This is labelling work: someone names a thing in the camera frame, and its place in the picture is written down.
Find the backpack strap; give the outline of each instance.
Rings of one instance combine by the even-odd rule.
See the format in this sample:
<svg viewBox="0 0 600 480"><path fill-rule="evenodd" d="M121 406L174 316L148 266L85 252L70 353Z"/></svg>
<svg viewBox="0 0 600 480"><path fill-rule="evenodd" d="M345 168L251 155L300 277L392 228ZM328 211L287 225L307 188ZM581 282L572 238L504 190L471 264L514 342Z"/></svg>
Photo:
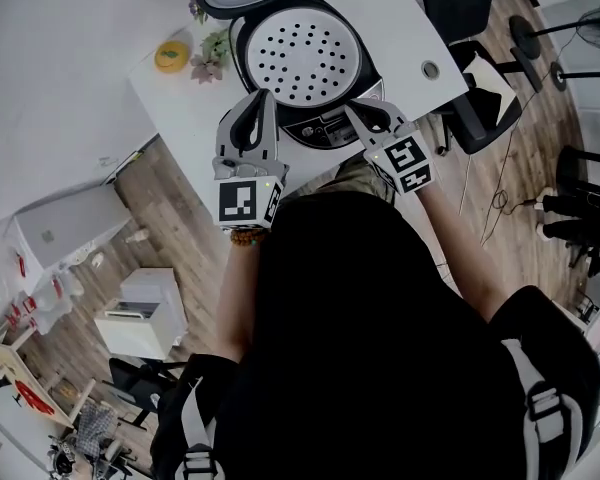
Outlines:
<svg viewBox="0 0 600 480"><path fill-rule="evenodd" d="M196 390L202 382L198 379L182 406L181 420L187 451L175 473L175 480L224 480L220 463L212 457L215 434L215 418L205 428L198 409Z"/></svg>
<svg viewBox="0 0 600 480"><path fill-rule="evenodd" d="M540 477L541 445L564 434L564 411L570 413L569 458L565 467L568 472L576 463L582 439L582 411L568 395L558 393L533 366L522 350L519 340L503 340L502 344L511 354L518 370L520 384L525 394L527 412L524 416L524 445L527 459L527 480Z"/></svg>

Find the backpack buckle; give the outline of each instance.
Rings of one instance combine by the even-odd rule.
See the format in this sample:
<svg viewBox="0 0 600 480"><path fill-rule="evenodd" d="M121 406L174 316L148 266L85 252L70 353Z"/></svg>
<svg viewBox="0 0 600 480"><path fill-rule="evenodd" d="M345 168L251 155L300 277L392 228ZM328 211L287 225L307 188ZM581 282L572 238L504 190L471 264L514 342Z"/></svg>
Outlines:
<svg viewBox="0 0 600 480"><path fill-rule="evenodd" d="M211 458L211 448L204 444L196 444L187 450L184 456L184 480L213 479L218 470Z"/></svg>
<svg viewBox="0 0 600 480"><path fill-rule="evenodd" d="M540 443L552 441L564 433L562 400L556 388L546 381L537 382L527 393L528 417L535 423Z"/></svg>

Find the white box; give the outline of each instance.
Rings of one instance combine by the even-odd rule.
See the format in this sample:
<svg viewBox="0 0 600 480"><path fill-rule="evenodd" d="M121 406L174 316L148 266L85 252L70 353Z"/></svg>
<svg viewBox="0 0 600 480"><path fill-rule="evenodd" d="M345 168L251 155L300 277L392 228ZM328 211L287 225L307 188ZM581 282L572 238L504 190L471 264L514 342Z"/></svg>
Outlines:
<svg viewBox="0 0 600 480"><path fill-rule="evenodd" d="M166 359L187 332L187 319L173 269L141 268L120 285L121 297L98 313L96 326L109 352L148 359ZM143 305L153 304L149 317L138 317ZM107 314L117 312L120 315Z"/></svg>

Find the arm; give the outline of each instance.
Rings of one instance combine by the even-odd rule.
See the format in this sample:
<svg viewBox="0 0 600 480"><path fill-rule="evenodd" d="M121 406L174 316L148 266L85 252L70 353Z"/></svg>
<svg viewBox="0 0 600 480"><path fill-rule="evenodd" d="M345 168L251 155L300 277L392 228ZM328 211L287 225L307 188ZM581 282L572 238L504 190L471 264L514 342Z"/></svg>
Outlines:
<svg viewBox="0 0 600 480"><path fill-rule="evenodd" d="M416 192L460 294L488 322L509 298L500 273L437 182Z"/></svg>
<svg viewBox="0 0 600 480"><path fill-rule="evenodd" d="M235 362L251 346L260 245L231 245L216 309L216 354Z"/></svg>

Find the white table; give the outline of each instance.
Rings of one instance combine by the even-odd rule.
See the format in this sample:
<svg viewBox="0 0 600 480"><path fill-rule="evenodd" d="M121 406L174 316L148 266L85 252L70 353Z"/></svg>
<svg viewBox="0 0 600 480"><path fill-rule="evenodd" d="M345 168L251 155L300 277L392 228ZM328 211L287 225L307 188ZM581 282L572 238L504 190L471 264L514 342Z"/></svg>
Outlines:
<svg viewBox="0 0 600 480"><path fill-rule="evenodd" d="M96 380L89 380L71 412L66 414L49 394L49 390L60 382L62 375L56 373L43 386L36 380L18 355L18 349L34 332L35 328L29 327L11 345L0 343L0 377L3 375L7 377L16 391L22 395L25 405L32 411L65 427L73 428L73 422L95 387Z"/></svg>
<svg viewBox="0 0 600 480"><path fill-rule="evenodd" d="M384 78L386 100L413 121L468 89L442 39L415 0L326 0L360 34ZM212 31L228 25L209 19L176 35L195 45L194 54ZM222 81L199 85L191 68L165 75L153 65L154 52L131 72L130 80L149 117L202 202L213 212L217 195L212 183L216 128L224 114L246 93L231 66ZM437 64L440 75L428 80L425 61ZM359 141L323 151L298 144L281 133L278 157L289 164L285 193L304 185L362 149Z"/></svg>

